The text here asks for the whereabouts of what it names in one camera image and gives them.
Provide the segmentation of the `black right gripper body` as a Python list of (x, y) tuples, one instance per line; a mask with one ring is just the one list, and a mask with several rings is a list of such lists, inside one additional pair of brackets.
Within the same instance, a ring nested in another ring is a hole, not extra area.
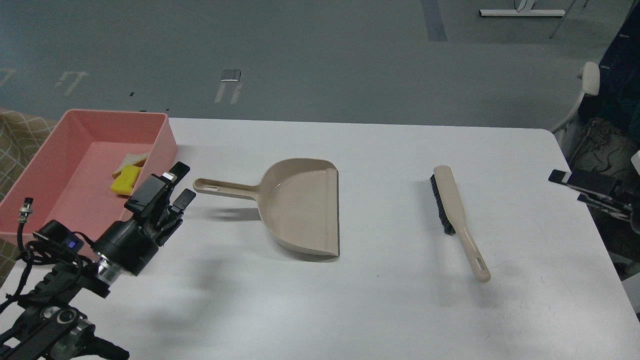
[(622, 182), (613, 182), (607, 187), (610, 198), (608, 214), (628, 223), (639, 223), (639, 187), (626, 186)]

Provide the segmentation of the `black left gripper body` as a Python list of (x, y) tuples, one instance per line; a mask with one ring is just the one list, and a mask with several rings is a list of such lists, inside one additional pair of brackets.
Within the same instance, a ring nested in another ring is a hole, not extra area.
[(99, 277), (138, 276), (183, 223), (178, 207), (134, 214), (115, 221), (93, 245)]

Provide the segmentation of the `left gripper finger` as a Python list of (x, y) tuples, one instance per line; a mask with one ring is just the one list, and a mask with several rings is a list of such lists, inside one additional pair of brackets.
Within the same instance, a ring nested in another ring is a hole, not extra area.
[(170, 198), (174, 189), (190, 170), (187, 164), (178, 161), (161, 175), (149, 175), (131, 194), (124, 208), (131, 212), (132, 218), (137, 221), (162, 221), (163, 211), (172, 203)]
[(175, 226), (182, 221), (186, 208), (195, 199), (196, 193), (190, 189), (184, 189), (181, 194), (169, 203), (162, 213), (163, 226)]

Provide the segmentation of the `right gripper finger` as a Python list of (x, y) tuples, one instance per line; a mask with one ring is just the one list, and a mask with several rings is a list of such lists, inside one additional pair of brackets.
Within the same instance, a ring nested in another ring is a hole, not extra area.
[(548, 176), (548, 181), (600, 198), (612, 198), (617, 188), (623, 184), (618, 178), (586, 170), (553, 170)]
[(619, 200), (585, 193), (579, 194), (577, 200), (585, 203), (590, 208), (594, 208), (597, 212), (606, 214), (612, 218), (622, 221), (631, 220), (631, 208)]

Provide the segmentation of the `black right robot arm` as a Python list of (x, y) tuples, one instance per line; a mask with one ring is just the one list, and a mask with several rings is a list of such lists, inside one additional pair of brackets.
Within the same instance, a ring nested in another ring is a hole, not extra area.
[(548, 181), (579, 193), (578, 201), (608, 216), (630, 224), (639, 233), (639, 190), (626, 186), (619, 178), (586, 170), (553, 170)]

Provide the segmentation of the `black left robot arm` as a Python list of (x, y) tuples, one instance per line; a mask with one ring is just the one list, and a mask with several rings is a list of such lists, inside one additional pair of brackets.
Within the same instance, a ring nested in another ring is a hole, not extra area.
[(25, 262), (25, 269), (16, 291), (1, 305), (6, 310), (16, 304), (23, 312), (1, 335), (3, 360), (130, 358), (125, 349), (97, 337), (96, 326), (71, 301), (82, 289), (105, 298), (121, 274), (137, 276), (146, 268), (181, 226), (195, 198), (194, 191), (185, 189), (170, 202), (189, 171), (178, 161), (162, 175), (152, 174), (125, 203), (130, 219), (115, 221), (97, 240), (53, 219), (25, 242), (23, 230), (34, 202), (25, 198), (17, 228), (17, 258)]

